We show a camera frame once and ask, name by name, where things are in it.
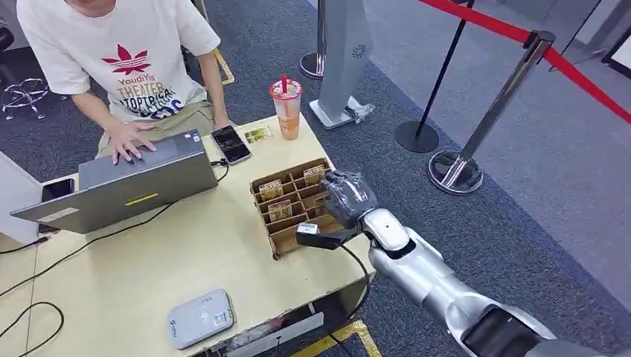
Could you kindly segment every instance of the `gray carpet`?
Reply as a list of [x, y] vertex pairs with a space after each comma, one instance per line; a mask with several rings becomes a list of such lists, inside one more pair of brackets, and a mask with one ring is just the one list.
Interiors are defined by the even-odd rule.
[[[462, 280], [529, 311], [561, 338], [608, 353], [631, 348], [628, 311], [492, 178], [468, 197], [448, 196], [429, 183], [425, 177], [429, 157], [406, 152], [392, 136], [398, 123], [420, 117], [421, 111], [375, 65], [367, 66], [356, 97], [375, 104], [376, 113], [358, 126], [321, 128], [307, 108], [308, 101], [317, 98], [319, 83], [298, 71], [301, 56], [315, 47], [316, 12], [306, 1], [208, 0], [207, 7], [222, 37], [223, 56], [236, 77], [225, 87], [228, 110], [236, 123], [273, 115], [269, 84], [281, 73], [298, 79], [305, 85], [303, 113], [335, 165], [344, 170], [361, 168], [385, 206], [438, 248]], [[11, 126], [1, 123], [0, 128], [0, 149], [38, 179], [76, 170], [94, 155], [99, 135], [91, 124], [84, 124], [87, 120], [71, 109], [71, 103], [51, 100], [47, 102], [53, 108], [50, 119], [41, 122], [39, 130], [31, 130], [33, 124], [27, 119], [16, 119]], [[59, 128], [60, 135], [51, 138], [53, 127]], [[457, 147], [445, 132], [439, 130], [439, 135], [441, 148]], [[80, 144], [77, 138], [90, 142]], [[52, 140], [58, 140], [60, 155], [50, 154], [47, 146], [29, 153], [19, 145]], [[55, 162], [45, 164], [43, 158]], [[436, 324], [381, 277], [374, 281], [359, 316], [384, 356], [458, 353]], [[308, 344], [314, 338], [310, 337], [281, 345], [284, 352], [279, 355]], [[348, 346], [355, 356], [363, 356], [359, 345]], [[338, 347], [327, 355], [343, 356]]]
[[[478, 0], [474, 8], [523, 28], [552, 30], [562, 49], [595, 0], [558, 0], [541, 23], [552, 2]], [[365, 0], [365, 6], [373, 62], [424, 108], [458, 20], [417, 0]], [[568, 58], [589, 56], [575, 52]], [[522, 54], [516, 42], [467, 25], [431, 118], [464, 145]], [[631, 310], [631, 285], [620, 274], [631, 271], [631, 205], [621, 196], [631, 174], [631, 126], [549, 68], [536, 67], [475, 158]], [[578, 68], [631, 111], [631, 80], [599, 59]]]

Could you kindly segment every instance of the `red straw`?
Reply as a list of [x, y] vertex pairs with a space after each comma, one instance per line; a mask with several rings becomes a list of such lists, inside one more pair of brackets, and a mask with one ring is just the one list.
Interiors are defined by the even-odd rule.
[[281, 74], [281, 83], [283, 84], [283, 93], [287, 93], [287, 76]]

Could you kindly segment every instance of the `laptop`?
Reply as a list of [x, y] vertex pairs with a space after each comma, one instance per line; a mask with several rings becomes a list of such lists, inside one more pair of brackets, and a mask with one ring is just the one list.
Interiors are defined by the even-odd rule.
[[155, 152], [138, 148], [142, 159], [114, 165], [107, 156], [81, 164], [78, 192], [11, 216], [86, 234], [217, 186], [196, 130], [153, 144]]

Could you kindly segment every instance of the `stanchion post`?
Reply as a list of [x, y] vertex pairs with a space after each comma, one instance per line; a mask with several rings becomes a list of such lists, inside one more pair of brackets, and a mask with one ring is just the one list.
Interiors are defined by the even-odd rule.
[[324, 60], [327, 56], [327, 43], [324, 37], [324, 25], [326, 23], [327, 0], [318, 0], [318, 47], [316, 52], [311, 52], [302, 57], [300, 69], [302, 73], [314, 80], [321, 80], [324, 76]]
[[551, 32], [531, 32], [524, 44], [527, 48], [524, 56], [462, 151], [442, 151], [432, 156], [429, 160], [428, 175], [438, 188], [454, 195], [467, 195], [480, 188], [484, 172], [473, 159], [473, 154], [487, 137], [530, 70], [543, 58], [553, 41], [554, 35]]
[[[469, 9], [475, 4], [475, 0], [452, 1], [458, 4], [466, 2]], [[449, 63], [452, 60], [455, 48], [458, 45], [458, 41], [460, 41], [462, 31], [464, 30], [464, 26], [466, 24], [466, 20], [460, 20], [460, 23], [458, 23], [458, 28], [455, 31], [451, 45], [449, 45], [449, 50], [447, 51], [443, 66], [441, 67], [441, 71], [436, 79], [436, 84], [434, 84], [432, 94], [429, 96], [429, 100], [427, 101], [427, 105], [423, 111], [423, 117], [419, 122], [411, 120], [401, 123], [394, 131], [394, 138], [397, 139], [397, 143], [408, 151], [425, 153], [432, 152], [438, 147], [438, 133], [434, 130], [434, 128], [426, 125], [426, 121], [429, 116], [429, 111], [432, 110], [434, 99], [436, 99], [436, 94], [438, 93], [438, 89], [441, 87], [443, 78], [445, 77], [445, 73], [447, 72], [447, 68], [449, 67]]]

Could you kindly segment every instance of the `hand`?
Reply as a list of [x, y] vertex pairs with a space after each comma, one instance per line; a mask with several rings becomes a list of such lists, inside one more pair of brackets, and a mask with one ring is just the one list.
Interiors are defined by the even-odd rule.
[[142, 158], [142, 155], [138, 149], [136, 149], [136, 145], [134, 141], [137, 143], [141, 143], [147, 147], [147, 149], [151, 151], [156, 151], [156, 147], [151, 144], [151, 141], [143, 138], [140, 135], [140, 131], [143, 130], [151, 130], [153, 129], [153, 125], [147, 123], [122, 123], [117, 122], [111, 128], [108, 128], [106, 131], [112, 137], [114, 141], [114, 153], [112, 154], [112, 162], [114, 165], [118, 164], [118, 155], [122, 155], [125, 160], [131, 161], [132, 157], [129, 155], [127, 150], [129, 150], [132, 154], [137, 158]]
[[355, 228], [364, 213], [379, 205], [377, 196], [360, 173], [333, 171], [320, 183], [326, 187], [331, 199], [324, 206], [346, 228]]
[[215, 127], [214, 130], [219, 130], [221, 128], [225, 128], [228, 125], [232, 125], [234, 127], [234, 123], [230, 119], [228, 119], [228, 113], [217, 114], [215, 113]]

